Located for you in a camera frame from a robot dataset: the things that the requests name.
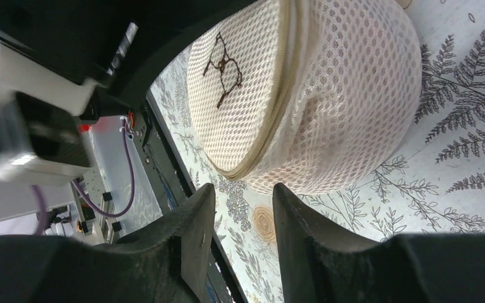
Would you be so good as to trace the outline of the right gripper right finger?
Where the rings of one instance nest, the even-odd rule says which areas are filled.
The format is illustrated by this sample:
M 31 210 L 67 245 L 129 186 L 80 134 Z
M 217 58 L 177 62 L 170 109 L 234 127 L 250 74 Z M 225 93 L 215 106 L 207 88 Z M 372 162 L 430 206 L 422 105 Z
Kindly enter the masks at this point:
M 376 242 L 273 189 L 286 302 L 485 302 L 485 234 L 399 234 Z

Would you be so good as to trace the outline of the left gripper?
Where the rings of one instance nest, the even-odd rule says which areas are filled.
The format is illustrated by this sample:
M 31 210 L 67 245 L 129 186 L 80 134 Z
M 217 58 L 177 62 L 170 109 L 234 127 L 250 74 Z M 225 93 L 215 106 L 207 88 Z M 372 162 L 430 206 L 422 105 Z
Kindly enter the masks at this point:
M 0 113 L 77 120 L 137 107 L 185 47 L 249 1 L 0 1 Z

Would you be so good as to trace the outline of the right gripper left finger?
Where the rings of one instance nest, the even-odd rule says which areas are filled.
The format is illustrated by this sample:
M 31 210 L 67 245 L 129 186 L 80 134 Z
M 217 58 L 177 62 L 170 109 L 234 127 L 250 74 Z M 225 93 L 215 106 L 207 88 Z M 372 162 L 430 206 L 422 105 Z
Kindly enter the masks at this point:
M 215 190 L 113 244 L 0 236 L 0 302 L 205 302 Z

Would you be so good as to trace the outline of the white mesh laundry bag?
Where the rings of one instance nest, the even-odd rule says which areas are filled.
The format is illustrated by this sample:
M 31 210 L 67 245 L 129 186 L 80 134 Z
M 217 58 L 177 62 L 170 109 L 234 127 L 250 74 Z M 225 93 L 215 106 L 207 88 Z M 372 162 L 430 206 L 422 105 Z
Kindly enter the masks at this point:
M 421 92 L 415 28 L 396 1 L 257 1 L 191 45 L 188 106 L 227 179 L 271 193 L 357 182 L 401 142 Z

